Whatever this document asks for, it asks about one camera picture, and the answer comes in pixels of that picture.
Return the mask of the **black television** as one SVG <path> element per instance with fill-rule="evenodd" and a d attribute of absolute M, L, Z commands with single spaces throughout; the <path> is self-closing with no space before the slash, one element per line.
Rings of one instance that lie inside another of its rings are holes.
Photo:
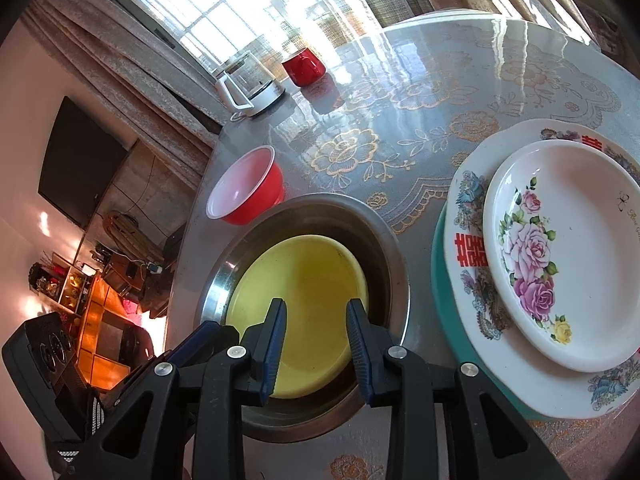
<path fill-rule="evenodd" d="M 51 129 L 38 194 L 87 229 L 127 150 L 70 98 L 62 99 Z"/>

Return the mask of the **glass electric kettle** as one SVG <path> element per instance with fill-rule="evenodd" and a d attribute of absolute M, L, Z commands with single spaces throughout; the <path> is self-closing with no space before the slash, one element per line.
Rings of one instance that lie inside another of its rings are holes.
<path fill-rule="evenodd" d="M 214 73 L 214 86 L 231 113 L 253 117 L 280 100 L 284 88 L 276 76 L 248 51 L 229 58 Z"/>

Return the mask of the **teal plate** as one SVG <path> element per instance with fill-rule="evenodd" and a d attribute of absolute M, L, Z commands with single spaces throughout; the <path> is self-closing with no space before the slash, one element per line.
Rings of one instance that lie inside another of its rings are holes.
<path fill-rule="evenodd" d="M 434 308 L 444 333 L 448 347 L 458 363 L 478 361 L 469 337 L 460 320 L 454 291 L 452 290 L 449 273 L 444 255 L 444 227 L 446 220 L 446 206 L 436 221 L 431 250 L 431 288 L 434 298 Z"/>

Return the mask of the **stainless steel bowl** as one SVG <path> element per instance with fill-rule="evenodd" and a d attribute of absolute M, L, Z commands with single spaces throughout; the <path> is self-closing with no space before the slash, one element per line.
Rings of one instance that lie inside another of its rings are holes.
<path fill-rule="evenodd" d="M 217 252 L 202 289 L 194 324 L 224 322 L 241 275 L 271 246 L 297 235 L 323 235 L 344 245 L 358 260 L 368 285 L 369 321 L 388 329 L 402 344 L 410 312 L 409 273 L 397 237 L 367 204 L 341 194 L 312 193 L 291 198 L 250 222 Z M 271 443 L 293 443 L 322 436 L 341 426 L 363 406 L 354 366 L 319 391 L 293 400 L 270 400 L 263 408 L 244 408 L 243 432 Z"/>

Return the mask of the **beige curtain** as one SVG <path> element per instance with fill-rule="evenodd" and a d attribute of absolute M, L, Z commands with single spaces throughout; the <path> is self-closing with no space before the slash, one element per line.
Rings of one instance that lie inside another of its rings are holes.
<path fill-rule="evenodd" d="M 198 187 L 229 117 L 210 78 L 110 0 L 32 0 L 21 19 L 51 58 Z"/>

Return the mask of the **phoenix pattern plate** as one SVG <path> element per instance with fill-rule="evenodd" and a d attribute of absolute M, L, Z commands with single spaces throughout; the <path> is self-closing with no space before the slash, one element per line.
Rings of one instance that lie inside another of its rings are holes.
<path fill-rule="evenodd" d="M 596 374 L 573 372 L 540 354 L 514 327 L 491 278 L 484 252 L 483 205 L 499 165 L 525 145 L 572 140 L 597 148 L 631 177 L 639 162 L 620 145 L 582 125 L 531 119 L 499 131 L 472 151 L 452 179 L 446 206 L 444 255 L 460 320 L 476 364 L 527 418 L 603 416 L 639 391 L 639 358 Z"/>

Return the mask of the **red plastic bowl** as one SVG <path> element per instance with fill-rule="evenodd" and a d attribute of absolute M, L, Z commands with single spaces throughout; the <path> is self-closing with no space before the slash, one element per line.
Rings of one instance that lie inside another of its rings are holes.
<path fill-rule="evenodd" d="M 246 226 L 283 202 L 283 174 L 271 145 L 258 146 L 236 160 L 220 177 L 206 202 L 206 216 Z"/>

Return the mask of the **white rose plate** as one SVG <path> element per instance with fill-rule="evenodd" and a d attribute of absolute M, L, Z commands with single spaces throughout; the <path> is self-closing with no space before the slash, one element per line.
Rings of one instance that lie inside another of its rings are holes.
<path fill-rule="evenodd" d="M 639 347 L 639 187 L 612 158 L 539 141 L 509 156 L 483 209 L 489 270 L 523 336 L 582 373 Z"/>

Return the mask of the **red ceramic mug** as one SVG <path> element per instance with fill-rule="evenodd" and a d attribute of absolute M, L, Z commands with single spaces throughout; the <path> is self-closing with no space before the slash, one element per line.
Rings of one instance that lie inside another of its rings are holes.
<path fill-rule="evenodd" d="M 282 66 L 292 83 L 299 88 L 314 84 L 326 73 L 326 66 L 307 47 L 283 61 Z"/>

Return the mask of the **yellow plastic bowl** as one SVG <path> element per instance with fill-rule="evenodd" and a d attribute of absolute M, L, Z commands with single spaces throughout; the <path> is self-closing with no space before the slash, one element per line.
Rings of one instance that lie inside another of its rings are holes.
<path fill-rule="evenodd" d="M 346 304 L 368 304 L 355 256 L 322 235 L 299 235 L 261 254 L 235 286 L 224 322 L 240 334 L 265 321 L 274 298 L 286 304 L 286 331 L 272 396 L 297 399 L 329 385 L 350 360 Z"/>

